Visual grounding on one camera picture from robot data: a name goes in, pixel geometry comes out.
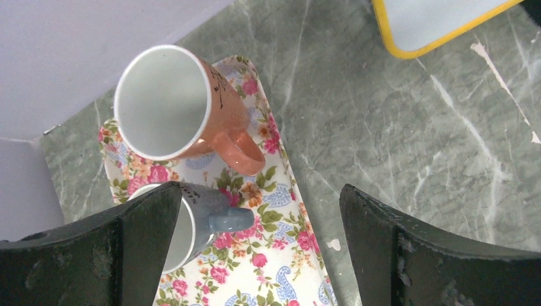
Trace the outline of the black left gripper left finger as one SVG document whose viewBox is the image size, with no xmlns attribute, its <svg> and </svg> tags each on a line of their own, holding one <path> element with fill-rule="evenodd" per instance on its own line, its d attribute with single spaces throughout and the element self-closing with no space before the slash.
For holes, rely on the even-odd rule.
<svg viewBox="0 0 541 306">
<path fill-rule="evenodd" d="M 67 225 L 1 242 L 2 305 L 152 305 L 181 205 L 167 182 Z"/>
</svg>

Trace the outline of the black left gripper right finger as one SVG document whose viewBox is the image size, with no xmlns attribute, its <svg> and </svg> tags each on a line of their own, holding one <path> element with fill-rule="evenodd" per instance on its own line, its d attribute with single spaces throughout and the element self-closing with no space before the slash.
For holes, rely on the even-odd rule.
<svg viewBox="0 0 541 306">
<path fill-rule="evenodd" d="M 540 254 L 465 238 L 345 185 L 339 207 L 363 305 L 539 305 Z"/>
</svg>

